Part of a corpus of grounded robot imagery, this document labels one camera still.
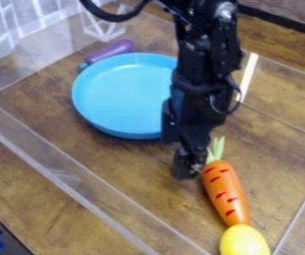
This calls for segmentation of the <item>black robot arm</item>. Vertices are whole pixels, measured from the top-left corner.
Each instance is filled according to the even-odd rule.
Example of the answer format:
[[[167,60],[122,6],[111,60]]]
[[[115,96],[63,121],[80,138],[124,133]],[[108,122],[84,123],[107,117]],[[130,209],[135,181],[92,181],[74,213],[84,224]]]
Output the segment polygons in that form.
[[[171,176],[190,179],[205,167],[211,130],[239,107],[231,73],[243,52],[237,35],[237,0],[158,0],[173,14],[178,44],[170,98],[162,104],[166,143],[179,142]]]

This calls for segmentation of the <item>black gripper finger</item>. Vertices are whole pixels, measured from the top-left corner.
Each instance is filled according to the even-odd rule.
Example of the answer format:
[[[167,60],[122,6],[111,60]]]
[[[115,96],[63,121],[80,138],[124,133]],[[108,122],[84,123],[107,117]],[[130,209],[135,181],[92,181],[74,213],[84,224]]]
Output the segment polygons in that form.
[[[183,146],[175,150],[171,177],[177,180],[194,179],[202,171],[207,156],[205,148],[190,151]]]

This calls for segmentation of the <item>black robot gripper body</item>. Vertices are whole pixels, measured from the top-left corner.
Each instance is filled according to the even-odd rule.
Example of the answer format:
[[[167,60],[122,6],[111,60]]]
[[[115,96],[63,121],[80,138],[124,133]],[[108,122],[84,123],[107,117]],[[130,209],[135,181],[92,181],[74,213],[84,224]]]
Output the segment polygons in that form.
[[[161,111],[162,141],[179,141],[186,154],[205,155],[211,130],[225,123],[226,117],[239,107],[239,102],[230,106],[234,93],[241,94],[241,89],[230,75],[195,85],[174,71],[170,97]]]

